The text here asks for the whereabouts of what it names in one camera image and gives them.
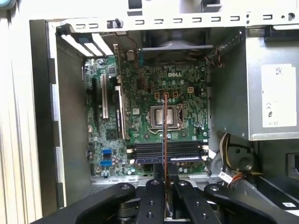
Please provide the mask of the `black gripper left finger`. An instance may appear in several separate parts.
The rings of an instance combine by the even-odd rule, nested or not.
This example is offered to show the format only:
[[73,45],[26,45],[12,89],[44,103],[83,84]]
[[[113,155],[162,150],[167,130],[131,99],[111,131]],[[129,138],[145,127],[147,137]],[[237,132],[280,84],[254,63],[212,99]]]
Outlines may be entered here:
[[35,221],[37,224],[162,224],[164,168],[154,165],[145,187],[117,183]]

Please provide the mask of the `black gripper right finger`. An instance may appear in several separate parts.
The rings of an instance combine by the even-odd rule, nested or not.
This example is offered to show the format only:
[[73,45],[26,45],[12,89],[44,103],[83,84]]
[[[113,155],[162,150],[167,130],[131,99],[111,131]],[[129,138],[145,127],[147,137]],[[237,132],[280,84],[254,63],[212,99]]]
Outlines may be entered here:
[[281,209],[249,182],[235,187],[213,183],[204,191],[178,177],[175,165],[168,166],[168,185],[172,186],[175,219],[184,216],[192,224],[297,224],[299,217]]

